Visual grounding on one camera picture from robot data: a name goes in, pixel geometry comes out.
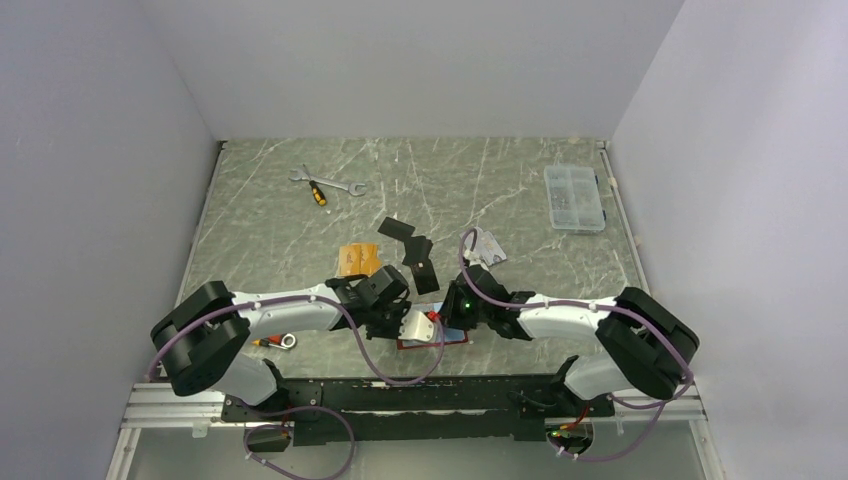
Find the red leather card holder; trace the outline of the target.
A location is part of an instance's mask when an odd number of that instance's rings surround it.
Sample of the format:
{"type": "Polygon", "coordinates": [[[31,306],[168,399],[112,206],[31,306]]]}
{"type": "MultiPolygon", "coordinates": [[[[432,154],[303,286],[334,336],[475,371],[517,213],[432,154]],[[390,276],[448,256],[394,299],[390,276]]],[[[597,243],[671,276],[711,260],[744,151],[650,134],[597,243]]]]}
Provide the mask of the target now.
{"type": "Polygon", "coordinates": [[[444,324],[442,303],[414,305],[402,318],[396,346],[399,350],[436,348],[469,342],[468,334],[444,324]]]}

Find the single black VIP card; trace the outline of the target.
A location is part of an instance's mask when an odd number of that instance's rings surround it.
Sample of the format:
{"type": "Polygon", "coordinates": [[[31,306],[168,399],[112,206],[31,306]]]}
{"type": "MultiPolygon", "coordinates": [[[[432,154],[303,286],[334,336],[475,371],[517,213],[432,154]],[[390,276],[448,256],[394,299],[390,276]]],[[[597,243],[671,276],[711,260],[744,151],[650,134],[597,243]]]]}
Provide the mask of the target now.
{"type": "Polygon", "coordinates": [[[430,259],[410,266],[416,292],[419,296],[440,290],[440,284],[433,263],[430,259]]]}

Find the stack of silver cards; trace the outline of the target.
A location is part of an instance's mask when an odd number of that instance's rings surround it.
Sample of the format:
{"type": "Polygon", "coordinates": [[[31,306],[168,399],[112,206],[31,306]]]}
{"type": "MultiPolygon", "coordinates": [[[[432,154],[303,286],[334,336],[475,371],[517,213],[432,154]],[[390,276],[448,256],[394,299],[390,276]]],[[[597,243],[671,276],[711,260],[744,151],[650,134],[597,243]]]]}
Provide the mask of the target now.
{"type": "Polygon", "coordinates": [[[479,227],[473,229],[464,241],[465,254],[467,258],[482,262],[487,267],[492,267],[507,260],[507,255],[494,235],[479,227]]]}

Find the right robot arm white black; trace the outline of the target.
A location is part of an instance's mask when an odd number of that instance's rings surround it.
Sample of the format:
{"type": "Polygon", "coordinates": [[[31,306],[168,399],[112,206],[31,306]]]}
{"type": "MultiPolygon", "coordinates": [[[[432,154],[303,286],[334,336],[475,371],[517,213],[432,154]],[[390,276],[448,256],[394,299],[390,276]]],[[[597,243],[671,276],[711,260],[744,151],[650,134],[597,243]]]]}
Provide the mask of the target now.
{"type": "Polygon", "coordinates": [[[595,300],[558,299],[509,291],[481,265],[467,266],[451,282],[439,315],[450,328],[484,324],[505,339],[594,341],[598,352],[565,360],[552,380],[552,404],[564,415],[621,390],[674,399],[692,381],[700,346],[692,329],[637,287],[595,300]]]}

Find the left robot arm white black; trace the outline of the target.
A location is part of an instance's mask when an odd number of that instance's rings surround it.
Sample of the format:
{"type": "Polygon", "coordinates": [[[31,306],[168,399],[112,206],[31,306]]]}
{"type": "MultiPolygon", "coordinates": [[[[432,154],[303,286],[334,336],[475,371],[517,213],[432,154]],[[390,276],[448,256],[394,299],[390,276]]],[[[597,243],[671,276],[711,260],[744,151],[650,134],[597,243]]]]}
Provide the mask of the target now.
{"type": "Polygon", "coordinates": [[[357,339],[395,339],[411,308],[409,296],[408,282],[392,266],[370,276],[266,294],[233,292],[210,281],[153,327],[156,354],[149,372],[164,370],[177,396],[217,390],[272,420],[288,402],[282,374],[272,361],[244,354],[246,344],[277,334],[340,329],[357,339]]]}

